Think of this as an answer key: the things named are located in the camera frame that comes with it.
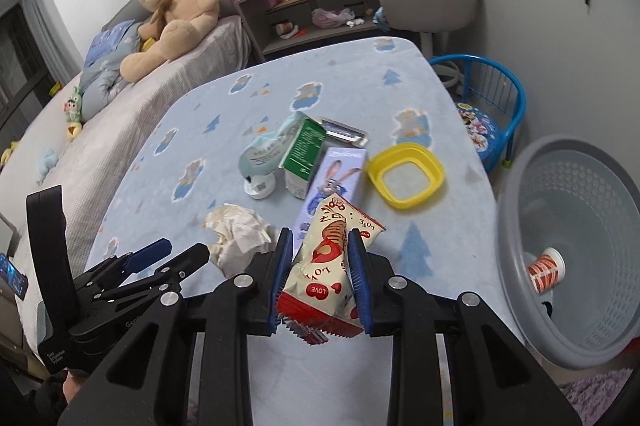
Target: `phone screen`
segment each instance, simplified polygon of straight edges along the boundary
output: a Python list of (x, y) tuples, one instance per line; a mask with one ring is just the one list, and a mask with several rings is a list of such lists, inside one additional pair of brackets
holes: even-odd
[(0, 253), (0, 278), (2, 278), (15, 295), (24, 300), (24, 295), (27, 294), (27, 287), (29, 286), (29, 280), (24, 274), (20, 274), (14, 264), (4, 255)]

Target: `red and cream snack package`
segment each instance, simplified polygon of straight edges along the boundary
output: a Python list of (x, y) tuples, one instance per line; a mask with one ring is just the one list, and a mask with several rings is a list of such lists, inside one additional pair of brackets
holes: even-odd
[(360, 229), (365, 247), (385, 230), (340, 195), (326, 197), (276, 303), (286, 326), (311, 345), (326, 342), (317, 330), (345, 338), (363, 330), (346, 265), (347, 234), (354, 228)]

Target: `metal screw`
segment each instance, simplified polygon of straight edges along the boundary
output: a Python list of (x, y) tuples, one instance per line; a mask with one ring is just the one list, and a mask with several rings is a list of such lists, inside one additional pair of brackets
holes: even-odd
[(392, 289), (404, 289), (406, 287), (406, 280), (402, 276), (391, 276), (388, 281), (389, 287)]
[(234, 285), (241, 289), (245, 287), (249, 287), (254, 282), (254, 279), (251, 278), (248, 274), (239, 274), (234, 278)]
[(177, 292), (167, 292), (160, 297), (160, 302), (165, 307), (170, 307), (174, 303), (177, 303), (180, 297)]
[(480, 297), (475, 292), (465, 292), (462, 295), (462, 302), (467, 307), (477, 307), (480, 304)]

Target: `purple box with rabbit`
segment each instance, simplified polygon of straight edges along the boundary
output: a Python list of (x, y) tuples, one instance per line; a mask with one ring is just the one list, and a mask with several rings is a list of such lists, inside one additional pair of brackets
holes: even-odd
[(367, 151), (357, 148), (328, 148), (306, 193), (306, 199), (293, 226), (293, 252), (298, 252), (311, 225), (318, 205), (329, 195), (338, 193), (345, 200), (358, 205)]

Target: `gray shelf unit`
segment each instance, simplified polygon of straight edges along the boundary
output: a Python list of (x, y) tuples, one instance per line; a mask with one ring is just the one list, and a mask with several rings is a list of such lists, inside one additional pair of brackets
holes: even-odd
[[(296, 46), (377, 30), (371, 17), (364, 17), (364, 11), (366, 7), (376, 10), (380, 3), (378, 0), (290, 0), (270, 8), (267, 0), (237, 0), (235, 5), (252, 40), (255, 54), (264, 62), (270, 54), (281, 53)], [(311, 12), (314, 9), (334, 10), (343, 6), (353, 8), (355, 14), (365, 20), (364, 25), (319, 28), (311, 22)], [(297, 24), (301, 30), (305, 29), (306, 33), (289, 40), (278, 37), (273, 25), (287, 20)]]

